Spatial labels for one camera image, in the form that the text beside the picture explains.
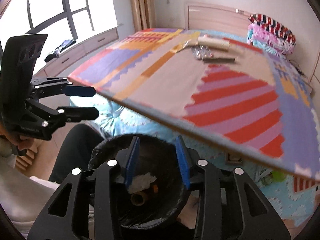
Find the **wooden cabinet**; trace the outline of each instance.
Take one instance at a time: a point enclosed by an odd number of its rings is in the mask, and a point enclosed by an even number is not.
[[[34,77],[56,77],[90,52],[119,38],[117,28],[99,33],[85,41],[76,43],[60,54],[59,58],[52,59]]]
[[[83,45],[84,45],[84,51],[86,54],[110,43],[111,41],[117,40],[118,37],[118,31],[112,31],[112,32],[103,32],[96,36],[93,36],[89,39],[87,39]]]

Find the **paper towel roll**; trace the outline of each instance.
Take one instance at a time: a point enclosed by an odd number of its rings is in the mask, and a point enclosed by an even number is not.
[[[216,39],[216,38],[199,37],[198,45],[208,46],[210,48],[228,51],[230,47],[230,42],[221,40],[221,39]]]

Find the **drawer handle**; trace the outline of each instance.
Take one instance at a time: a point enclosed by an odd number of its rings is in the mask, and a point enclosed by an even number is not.
[[[62,64],[65,63],[67,60],[69,60],[70,58],[67,58],[66,60],[62,61]]]

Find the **black pants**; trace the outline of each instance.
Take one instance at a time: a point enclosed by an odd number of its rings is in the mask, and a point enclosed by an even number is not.
[[[61,184],[74,168],[86,171],[93,148],[102,141],[103,138],[85,124],[73,127],[62,143],[49,181]]]

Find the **curtain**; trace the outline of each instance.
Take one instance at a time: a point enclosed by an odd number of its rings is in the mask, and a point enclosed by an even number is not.
[[[154,0],[131,0],[135,31],[156,27]]]

